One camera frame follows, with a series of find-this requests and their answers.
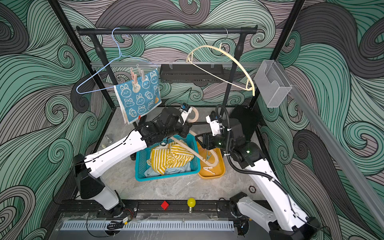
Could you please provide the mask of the white clothespin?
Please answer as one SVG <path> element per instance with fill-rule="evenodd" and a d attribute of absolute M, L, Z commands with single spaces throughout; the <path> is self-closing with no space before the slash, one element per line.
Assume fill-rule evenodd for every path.
<path fill-rule="evenodd" d="M 212 171 L 213 167 L 203 167 L 203 169 L 204 169 L 206 172 L 208 172 L 208 173 L 210 173 L 210 174 L 212 174 L 212 175 L 215 175 L 215 174 L 216 174 L 216 173 L 214 173 L 214 172 Z"/>

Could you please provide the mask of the yellow striped towel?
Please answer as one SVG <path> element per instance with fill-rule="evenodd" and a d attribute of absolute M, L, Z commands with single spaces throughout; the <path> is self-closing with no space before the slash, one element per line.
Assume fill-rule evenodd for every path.
<path fill-rule="evenodd" d="M 152 149 L 147 164 L 155 172 L 165 175 L 166 169 L 182 167 L 187 163 L 191 165 L 194 157 L 192 153 L 181 145 L 171 142 L 165 146 L 158 146 Z"/>

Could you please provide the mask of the light blue terry towel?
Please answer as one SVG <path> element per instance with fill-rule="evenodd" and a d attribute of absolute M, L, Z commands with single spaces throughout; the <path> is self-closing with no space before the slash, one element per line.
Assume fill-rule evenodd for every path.
<path fill-rule="evenodd" d="M 187 163 L 186 165 L 184 165 L 182 167 L 166 169 L 165 175 L 180 174 L 180 173 L 185 173 L 185 172 L 190 172 L 190 171 L 191 171 L 190 163 Z M 159 176 L 161 176 L 161 174 L 155 172 L 155 170 L 152 167 L 149 167 L 144 172 L 145 178 L 153 178 L 153 177 L 159 177 Z"/>

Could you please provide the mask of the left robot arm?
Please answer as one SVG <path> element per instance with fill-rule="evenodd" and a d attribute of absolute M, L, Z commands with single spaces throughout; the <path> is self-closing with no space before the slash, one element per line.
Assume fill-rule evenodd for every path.
<path fill-rule="evenodd" d="M 107 211 L 120 205 L 122 201 L 117 192 L 103 183 L 103 173 L 132 154 L 166 138 L 174 135 L 185 138 L 191 127 L 187 118 L 192 111 L 192 107 L 186 104 L 178 109 L 164 108 L 157 118 L 138 125 L 128 136 L 111 146 L 87 156 L 76 155 L 73 172 L 81 199 L 95 200 Z"/>

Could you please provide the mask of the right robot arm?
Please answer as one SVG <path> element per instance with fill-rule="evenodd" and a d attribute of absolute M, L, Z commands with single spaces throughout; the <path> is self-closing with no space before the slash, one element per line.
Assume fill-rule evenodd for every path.
<path fill-rule="evenodd" d="M 256 143 L 247 140 L 239 120 L 206 117 L 210 132 L 196 136 L 207 150 L 224 151 L 230 166 L 249 175 L 269 204 L 266 208 L 241 192 L 231 198 L 232 214 L 252 219 L 272 240 L 310 240 L 320 231 L 320 222 L 309 217 L 292 199 Z"/>

